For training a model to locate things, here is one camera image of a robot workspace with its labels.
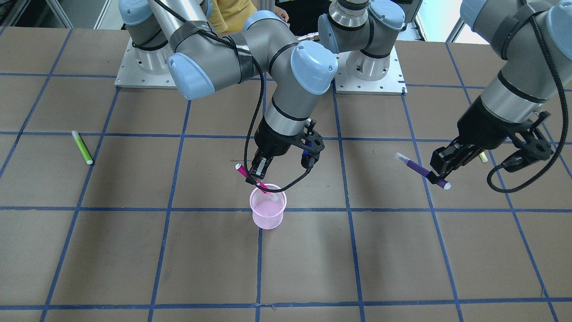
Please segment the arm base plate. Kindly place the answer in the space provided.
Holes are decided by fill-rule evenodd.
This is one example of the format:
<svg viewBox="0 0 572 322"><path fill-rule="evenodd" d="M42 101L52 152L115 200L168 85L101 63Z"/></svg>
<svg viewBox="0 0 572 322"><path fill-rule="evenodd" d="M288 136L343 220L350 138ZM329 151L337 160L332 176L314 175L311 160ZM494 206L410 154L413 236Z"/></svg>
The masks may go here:
<svg viewBox="0 0 572 322"><path fill-rule="evenodd" d="M169 45L156 51L143 51L133 47L131 39L117 72L115 86L139 89L176 89L166 64L173 55Z"/></svg>
<svg viewBox="0 0 572 322"><path fill-rule="evenodd" d="M390 55L374 59L361 51L336 54L336 92L341 94L401 95L408 92L396 48Z"/></svg>

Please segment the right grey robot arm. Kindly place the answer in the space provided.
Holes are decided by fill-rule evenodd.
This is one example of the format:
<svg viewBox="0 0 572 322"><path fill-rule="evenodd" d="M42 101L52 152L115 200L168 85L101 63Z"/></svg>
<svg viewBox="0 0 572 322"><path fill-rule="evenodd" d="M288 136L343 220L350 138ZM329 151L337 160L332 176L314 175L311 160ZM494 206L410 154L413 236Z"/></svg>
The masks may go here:
<svg viewBox="0 0 572 322"><path fill-rule="evenodd" d="M175 86L195 100L269 73L277 88L255 132L247 177L261 181L274 157L292 146L302 149L308 173L324 149L311 114L337 74L337 57L320 43L299 41L267 10L248 17L238 33L219 37L208 21L213 8L212 0L121 0L131 43L116 85Z"/></svg>

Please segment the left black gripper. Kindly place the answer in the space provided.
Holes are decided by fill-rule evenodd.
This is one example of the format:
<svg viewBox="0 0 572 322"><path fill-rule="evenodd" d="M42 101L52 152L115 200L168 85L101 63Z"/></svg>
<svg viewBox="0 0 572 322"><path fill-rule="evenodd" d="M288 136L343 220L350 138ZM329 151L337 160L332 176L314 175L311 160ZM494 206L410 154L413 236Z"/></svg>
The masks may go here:
<svg viewBox="0 0 572 322"><path fill-rule="evenodd" d="M452 141L446 147L435 149L432 153L430 165L433 170L427 173L427 179L433 185L445 185L445 178L453 171L467 165L485 151L478 145L464 144Z"/></svg>

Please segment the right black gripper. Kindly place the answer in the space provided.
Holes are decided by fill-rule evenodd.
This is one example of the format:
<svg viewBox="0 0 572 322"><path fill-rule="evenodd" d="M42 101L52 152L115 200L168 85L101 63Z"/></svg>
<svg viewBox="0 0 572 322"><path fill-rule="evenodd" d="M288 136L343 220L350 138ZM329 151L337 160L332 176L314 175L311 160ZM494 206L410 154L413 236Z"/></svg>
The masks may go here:
<svg viewBox="0 0 572 322"><path fill-rule="evenodd" d="M256 181L262 181L274 157L286 154L291 145L300 142L302 130L292 136L286 136L273 130L266 121L261 121L255 133L257 151L252 160L250 175ZM304 150L301 165L304 169L312 169L320 158L320 152L311 153Z"/></svg>

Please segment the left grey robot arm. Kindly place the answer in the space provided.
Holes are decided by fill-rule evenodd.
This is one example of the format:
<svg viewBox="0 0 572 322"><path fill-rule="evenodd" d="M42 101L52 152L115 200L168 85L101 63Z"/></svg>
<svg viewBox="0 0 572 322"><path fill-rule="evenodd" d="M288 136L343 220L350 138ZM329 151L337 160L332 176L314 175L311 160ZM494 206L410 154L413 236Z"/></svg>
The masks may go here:
<svg viewBox="0 0 572 322"><path fill-rule="evenodd" d="M562 85L571 80L571 2L464 0L460 17L506 61L498 75L458 120L447 147L433 152L431 183L445 179L507 137L527 163L546 160L551 149L530 117L557 89L534 32L537 24Z"/></svg>

